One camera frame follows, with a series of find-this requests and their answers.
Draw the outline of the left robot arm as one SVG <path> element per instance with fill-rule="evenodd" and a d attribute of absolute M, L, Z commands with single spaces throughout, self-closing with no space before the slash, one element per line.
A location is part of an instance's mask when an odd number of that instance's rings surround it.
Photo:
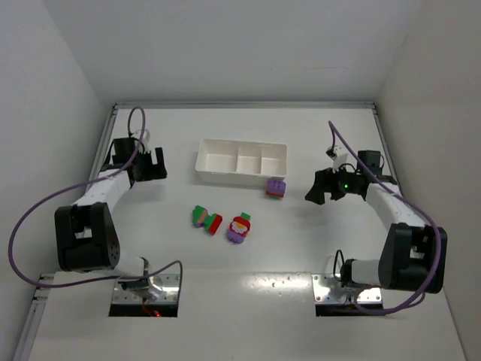
<path fill-rule="evenodd" d="M 98 177 L 72 205 L 54 214 L 58 262 L 64 272 L 99 272 L 131 281 L 147 273 L 147 261 L 120 248 L 111 216 L 133 185 L 167 177 L 161 147 L 150 151 L 136 138 L 112 141 Z"/>

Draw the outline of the purple lego brick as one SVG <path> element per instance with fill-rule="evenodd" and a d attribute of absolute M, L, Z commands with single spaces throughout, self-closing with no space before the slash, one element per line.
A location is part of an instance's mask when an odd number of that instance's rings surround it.
<path fill-rule="evenodd" d="M 268 181 L 266 192 L 283 196 L 286 191 L 286 183 L 281 179 L 271 178 Z"/>

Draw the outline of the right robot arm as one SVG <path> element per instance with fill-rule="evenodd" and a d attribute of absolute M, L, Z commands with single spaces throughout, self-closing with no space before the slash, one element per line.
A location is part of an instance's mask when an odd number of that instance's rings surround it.
<path fill-rule="evenodd" d="M 343 260 L 334 276 L 343 287 L 382 287 L 387 290 L 416 291 L 427 281 L 427 293 L 443 287 L 447 234 L 434 229 L 398 197 L 397 181 L 383 174 L 384 157 L 376 150 L 361 150 L 352 171 L 346 153 L 327 150 L 330 168 L 315 173 L 309 202 L 324 205 L 348 194 L 361 196 L 377 213 L 387 236 L 379 259 Z"/>

